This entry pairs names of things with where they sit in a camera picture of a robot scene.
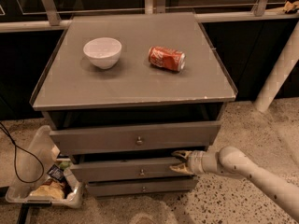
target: black cable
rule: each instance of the black cable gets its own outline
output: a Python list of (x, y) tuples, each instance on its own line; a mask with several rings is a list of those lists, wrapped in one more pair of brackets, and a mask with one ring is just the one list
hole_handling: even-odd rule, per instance
[[(15, 140), (12, 138), (12, 136), (10, 135), (9, 131), (7, 130), (7, 128), (3, 125), (2, 122), (0, 122), (0, 130), (2, 130), (2, 132), (10, 139), (11, 143), (14, 145), (15, 147), (15, 156), (14, 156), (14, 169), (15, 169), (15, 174), (16, 176), (18, 177), (18, 179), (23, 182), (23, 183), (35, 183), (36, 181), (38, 181), (42, 176), (43, 174), (45, 173), (45, 170), (44, 170), (44, 165), (43, 163), (41, 162), (41, 160), (33, 153), (25, 150), (24, 148), (18, 146), (15, 142)], [(40, 166), (41, 166), (41, 169), (42, 169), (42, 172), (41, 172), (41, 175), (39, 178), (37, 178), (36, 180), (33, 180), (33, 181), (25, 181), (23, 179), (20, 178), (19, 174), (18, 174), (18, 170), (17, 170), (17, 150), (18, 148), (30, 155), (32, 155), (39, 163), (40, 163)]]

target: black wall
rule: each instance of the black wall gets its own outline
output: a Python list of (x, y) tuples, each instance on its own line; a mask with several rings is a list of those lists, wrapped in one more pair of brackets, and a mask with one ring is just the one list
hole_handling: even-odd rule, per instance
[[(230, 21), (204, 24), (238, 88), (236, 100), (255, 100), (297, 20)], [(277, 98), (298, 97), (298, 64)]]
[(29, 100), (62, 32), (0, 34), (0, 119), (41, 117)]

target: white pole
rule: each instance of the white pole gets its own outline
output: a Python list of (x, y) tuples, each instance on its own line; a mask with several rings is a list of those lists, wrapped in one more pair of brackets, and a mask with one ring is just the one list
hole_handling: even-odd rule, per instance
[(268, 109), (298, 60), (299, 22), (295, 26), (287, 44), (281, 51), (276, 64), (254, 102), (254, 106), (257, 110), (265, 112)]
[(144, 0), (145, 5), (145, 14), (152, 14), (153, 13), (153, 0)]

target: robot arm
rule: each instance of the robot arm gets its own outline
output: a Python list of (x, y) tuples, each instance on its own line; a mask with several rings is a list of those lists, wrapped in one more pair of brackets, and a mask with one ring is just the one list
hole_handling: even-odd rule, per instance
[(224, 147), (220, 152), (176, 151), (175, 157), (182, 160), (173, 171), (202, 175), (212, 173), (232, 178), (245, 177), (258, 189), (299, 222), (299, 188), (266, 171), (251, 161), (235, 147)]

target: white bowl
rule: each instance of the white bowl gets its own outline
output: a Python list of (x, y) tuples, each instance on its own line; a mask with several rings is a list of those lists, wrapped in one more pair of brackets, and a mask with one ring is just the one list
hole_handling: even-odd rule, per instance
[(102, 69), (111, 68), (121, 56), (121, 42), (102, 37), (88, 42), (83, 52), (90, 62)]

